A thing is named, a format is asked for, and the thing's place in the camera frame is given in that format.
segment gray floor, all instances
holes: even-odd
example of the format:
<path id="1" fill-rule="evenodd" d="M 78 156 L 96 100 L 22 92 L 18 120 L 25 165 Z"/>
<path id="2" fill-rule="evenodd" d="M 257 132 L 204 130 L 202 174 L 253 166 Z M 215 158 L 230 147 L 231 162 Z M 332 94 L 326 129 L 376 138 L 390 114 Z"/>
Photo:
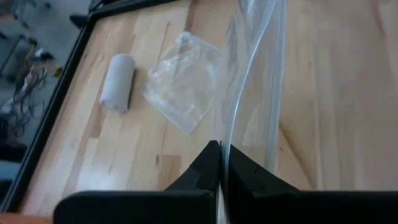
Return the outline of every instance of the gray floor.
<path id="1" fill-rule="evenodd" d="M 31 31 L 24 29 L 20 23 L 15 21 L 0 21 L 0 30 L 12 38 L 16 38 L 19 34 L 33 36 L 38 40 L 41 47 L 54 55 L 57 63 L 64 66 L 79 34 L 79 30 L 70 22 L 69 15 L 73 12 L 86 13 L 90 0 L 48 0 L 48 2 L 52 5 L 50 9 L 44 6 L 42 0 L 37 0 L 38 6 L 36 8 L 31 5 L 26 7 L 23 18 L 30 26 Z M 10 46 L 10 40 L 0 39 L 0 64 L 5 54 L 8 54 Z M 26 55 L 29 47 L 27 44 L 19 43 L 4 70 L 3 77 L 0 78 L 0 103 L 12 97 L 15 90 L 15 84 L 8 83 L 4 75 L 15 72 L 21 67 L 21 62 L 23 62 L 24 55 Z M 48 75 L 45 85 L 33 92 L 34 101 L 38 105 L 35 107 L 36 116 L 26 124 L 22 135 L 10 134 L 10 140 L 18 141 L 28 147 L 32 144 L 42 119 L 42 105 L 47 106 L 57 82 L 57 77 Z M 18 171 L 18 164 L 0 161 L 0 177 L 12 178 Z"/>

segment wooden table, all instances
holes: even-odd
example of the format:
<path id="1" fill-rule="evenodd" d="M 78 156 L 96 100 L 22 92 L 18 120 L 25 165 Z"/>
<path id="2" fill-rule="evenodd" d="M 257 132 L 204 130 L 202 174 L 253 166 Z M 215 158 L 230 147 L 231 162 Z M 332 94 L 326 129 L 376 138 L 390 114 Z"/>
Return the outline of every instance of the wooden table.
<path id="1" fill-rule="evenodd" d="M 211 139 L 209 115 L 184 136 L 139 88 L 127 114 L 105 111 L 98 98 L 106 69 L 114 54 L 129 53 L 140 86 L 183 30 L 222 47 L 235 5 L 183 0 L 100 20 L 22 212 L 49 217 L 76 191 L 161 190 L 173 182 Z M 387 0 L 289 1 L 279 177 L 300 189 L 398 187 L 397 12 Z"/>
<path id="2" fill-rule="evenodd" d="M 162 190 L 184 172 L 211 140 L 209 113 L 186 136 L 144 99 L 139 87 L 148 69 L 183 30 L 224 46 L 236 3 L 183 0 L 98 21 L 22 212 L 49 217 L 59 200 L 82 190 Z M 99 104 L 109 61 L 118 53 L 131 54 L 138 68 L 126 114 L 106 111 Z M 289 150 L 280 156 L 294 159 Z M 281 170 L 299 166 L 294 162 L 279 163 L 280 176 Z M 300 185 L 300 175 L 291 182 Z M 309 188 L 303 179 L 302 185 Z"/>
<path id="3" fill-rule="evenodd" d="M 316 189 L 398 189 L 398 1 L 289 1 L 280 129 Z"/>

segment black frame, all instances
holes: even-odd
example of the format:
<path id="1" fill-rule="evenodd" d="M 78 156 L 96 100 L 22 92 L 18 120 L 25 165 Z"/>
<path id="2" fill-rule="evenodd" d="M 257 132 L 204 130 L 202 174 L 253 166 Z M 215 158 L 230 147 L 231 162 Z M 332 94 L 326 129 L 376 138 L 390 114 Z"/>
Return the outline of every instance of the black frame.
<path id="1" fill-rule="evenodd" d="M 24 198 L 25 191 L 29 186 L 29 182 L 35 172 L 37 163 L 43 153 L 47 139 L 51 133 L 52 126 L 58 116 L 62 103 L 68 92 L 73 76 L 76 72 L 80 59 L 86 49 L 86 45 L 94 30 L 95 24 L 99 19 L 114 16 L 117 14 L 135 11 L 146 7 L 156 6 L 176 0 L 121 0 L 112 4 L 108 4 L 92 12 L 88 16 L 86 26 L 82 28 L 80 34 L 73 46 L 73 49 L 65 64 L 60 80 L 54 89 L 53 95 L 47 105 L 46 112 L 42 118 L 40 126 L 36 132 L 33 143 L 30 145 L 25 154 L 18 176 L 13 181 L 6 197 L 4 198 L 0 211 L 17 212 L 19 205 Z"/>

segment electrical cord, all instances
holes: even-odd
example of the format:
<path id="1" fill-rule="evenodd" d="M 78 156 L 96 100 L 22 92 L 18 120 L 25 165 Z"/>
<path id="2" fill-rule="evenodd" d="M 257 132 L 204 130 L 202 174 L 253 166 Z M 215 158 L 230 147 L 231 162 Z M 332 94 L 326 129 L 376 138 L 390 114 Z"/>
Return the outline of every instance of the electrical cord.
<path id="1" fill-rule="evenodd" d="M 26 124 L 33 118 L 37 119 L 38 116 L 42 115 L 45 110 L 45 102 L 41 100 L 41 103 L 38 103 L 34 99 L 34 90 L 39 90 L 45 86 L 45 79 L 48 73 L 48 62 L 40 62 L 40 65 L 37 65 L 37 62 L 34 63 L 26 75 L 23 78 L 24 86 L 26 85 L 25 92 L 20 96 L 21 90 L 24 91 L 23 87 L 16 88 L 14 92 L 14 101 L 19 104 L 18 110 L 14 115 L 14 124 L 11 127 L 11 131 L 14 133 L 16 137 L 19 137 L 25 133 Z M 41 112 L 36 114 L 36 107 L 42 107 Z"/>

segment plastic bag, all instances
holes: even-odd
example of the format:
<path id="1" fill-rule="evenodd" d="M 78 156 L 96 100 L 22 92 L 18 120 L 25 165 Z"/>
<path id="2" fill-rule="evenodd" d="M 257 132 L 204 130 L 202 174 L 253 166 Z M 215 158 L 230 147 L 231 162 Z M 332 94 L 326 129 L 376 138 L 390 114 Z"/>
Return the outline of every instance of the plastic bag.
<path id="1" fill-rule="evenodd" d="M 241 0 L 220 62 L 212 136 L 221 140 L 228 201 L 230 145 L 270 172 L 277 155 L 285 0 Z"/>
<path id="2" fill-rule="evenodd" d="M 184 32 L 149 70 L 142 94 L 190 134 L 212 104 L 219 59 L 219 49 Z"/>

